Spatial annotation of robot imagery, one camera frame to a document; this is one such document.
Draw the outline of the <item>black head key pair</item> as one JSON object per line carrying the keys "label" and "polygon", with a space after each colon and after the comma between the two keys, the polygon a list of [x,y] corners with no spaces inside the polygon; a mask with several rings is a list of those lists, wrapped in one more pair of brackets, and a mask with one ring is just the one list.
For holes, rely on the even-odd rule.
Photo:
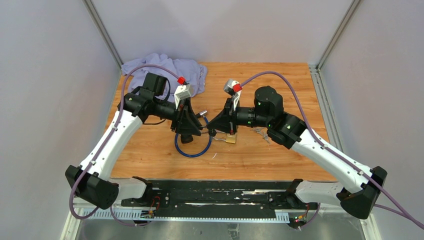
{"label": "black head key pair", "polygon": [[210,129],[210,130],[203,130],[201,131],[201,134],[208,134],[211,138],[214,138],[217,135],[217,131],[215,129]]}

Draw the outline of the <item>small black padlock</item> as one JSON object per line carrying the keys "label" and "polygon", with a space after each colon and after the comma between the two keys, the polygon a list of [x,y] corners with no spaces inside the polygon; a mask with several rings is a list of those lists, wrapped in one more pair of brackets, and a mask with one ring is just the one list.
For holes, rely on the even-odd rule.
{"label": "small black padlock", "polygon": [[189,144],[194,140],[192,134],[181,134],[180,141],[182,144]]}

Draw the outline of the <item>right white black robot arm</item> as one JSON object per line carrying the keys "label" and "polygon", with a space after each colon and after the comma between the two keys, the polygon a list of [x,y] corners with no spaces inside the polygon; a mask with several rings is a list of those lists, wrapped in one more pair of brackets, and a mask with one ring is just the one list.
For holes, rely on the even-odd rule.
{"label": "right white black robot arm", "polygon": [[281,202],[293,209],[303,204],[321,203],[339,206],[348,214],[365,220],[369,217],[388,175],[380,166],[370,168],[345,155],[309,130],[305,121],[287,113],[283,97],[270,86],[254,93],[254,106],[242,107],[238,93],[224,104],[223,110],[206,125],[210,134],[216,131],[234,135],[239,126],[264,127],[271,140],[301,154],[336,178],[336,182],[294,179],[282,193]]}

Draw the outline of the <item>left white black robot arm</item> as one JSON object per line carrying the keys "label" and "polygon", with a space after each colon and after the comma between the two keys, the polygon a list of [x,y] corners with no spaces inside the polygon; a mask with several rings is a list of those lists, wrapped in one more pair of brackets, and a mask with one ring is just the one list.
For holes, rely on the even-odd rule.
{"label": "left white black robot arm", "polygon": [[102,210],[125,199],[134,199],[142,207],[152,203],[152,187],[147,180],[140,177],[112,180],[111,173],[128,141],[149,116],[171,121],[170,128],[176,134],[202,134],[202,125],[191,106],[193,87],[179,77],[174,102],[170,102],[158,98],[168,83],[166,77],[148,73],[141,86],[122,95],[113,120],[97,145],[79,166],[70,165],[65,171],[71,187],[71,207],[74,197]]}

